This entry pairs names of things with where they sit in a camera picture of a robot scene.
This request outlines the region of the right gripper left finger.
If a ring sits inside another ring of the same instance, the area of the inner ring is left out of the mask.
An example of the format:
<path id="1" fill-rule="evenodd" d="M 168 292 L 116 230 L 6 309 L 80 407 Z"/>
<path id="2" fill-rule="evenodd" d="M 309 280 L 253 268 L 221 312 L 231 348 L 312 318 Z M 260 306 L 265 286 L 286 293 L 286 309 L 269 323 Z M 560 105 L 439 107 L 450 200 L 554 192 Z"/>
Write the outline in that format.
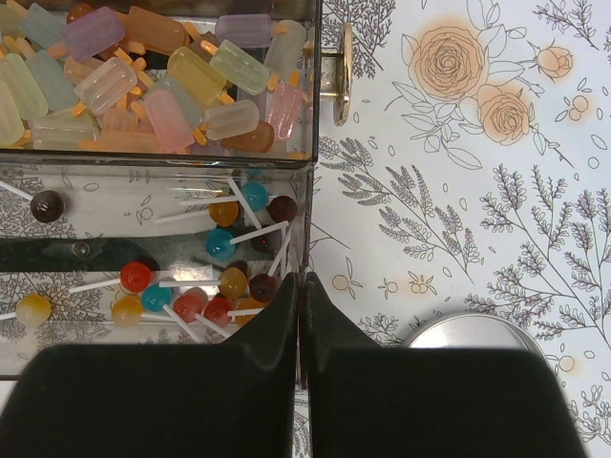
<path id="1" fill-rule="evenodd" d="M 287 457 L 298 282 L 218 344 L 64 344 L 23 370 L 5 457 Z"/>

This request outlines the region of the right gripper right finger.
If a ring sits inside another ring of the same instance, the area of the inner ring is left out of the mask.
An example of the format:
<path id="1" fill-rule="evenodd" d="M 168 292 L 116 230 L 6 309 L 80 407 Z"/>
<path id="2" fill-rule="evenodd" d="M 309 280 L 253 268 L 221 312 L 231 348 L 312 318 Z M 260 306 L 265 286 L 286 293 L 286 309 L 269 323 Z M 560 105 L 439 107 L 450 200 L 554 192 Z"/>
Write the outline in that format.
<path id="1" fill-rule="evenodd" d="M 384 347 L 306 277 L 316 457 L 581 457 L 553 372 L 518 349 Z"/>

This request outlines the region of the clear compartment candy box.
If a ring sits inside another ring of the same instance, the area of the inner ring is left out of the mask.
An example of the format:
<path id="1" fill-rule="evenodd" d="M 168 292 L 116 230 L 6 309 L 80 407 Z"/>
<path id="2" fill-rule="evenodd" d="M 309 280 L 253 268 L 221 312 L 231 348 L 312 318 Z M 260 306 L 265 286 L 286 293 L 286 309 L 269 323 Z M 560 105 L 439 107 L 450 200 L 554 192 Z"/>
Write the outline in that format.
<path id="1" fill-rule="evenodd" d="M 217 344 L 306 265 L 319 111 L 347 120 L 327 1 L 1 5 L 1 377 L 42 351 Z"/>

